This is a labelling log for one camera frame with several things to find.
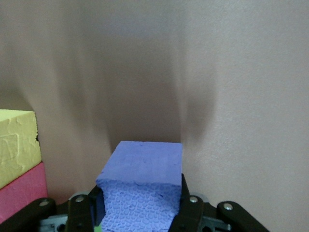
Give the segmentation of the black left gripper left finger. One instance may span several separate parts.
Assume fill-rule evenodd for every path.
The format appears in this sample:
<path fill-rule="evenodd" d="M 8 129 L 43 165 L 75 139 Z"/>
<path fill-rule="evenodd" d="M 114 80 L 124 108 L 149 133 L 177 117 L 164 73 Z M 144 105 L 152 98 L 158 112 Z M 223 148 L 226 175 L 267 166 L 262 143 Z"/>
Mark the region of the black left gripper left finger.
<path fill-rule="evenodd" d="M 39 198 L 0 224 L 2 232 L 94 232 L 105 216 L 103 191 L 95 186 L 57 205 Z"/>

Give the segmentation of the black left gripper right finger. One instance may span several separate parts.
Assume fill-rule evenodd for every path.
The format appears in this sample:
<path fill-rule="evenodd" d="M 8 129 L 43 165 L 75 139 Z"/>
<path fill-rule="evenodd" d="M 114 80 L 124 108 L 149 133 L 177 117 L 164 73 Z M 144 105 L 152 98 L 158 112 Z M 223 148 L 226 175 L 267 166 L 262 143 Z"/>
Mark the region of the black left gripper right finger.
<path fill-rule="evenodd" d="M 180 209 L 170 232 L 267 232 L 268 229 L 240 204 L 224 201 L 216 207 L 190 194 L 182 174 Z"/>

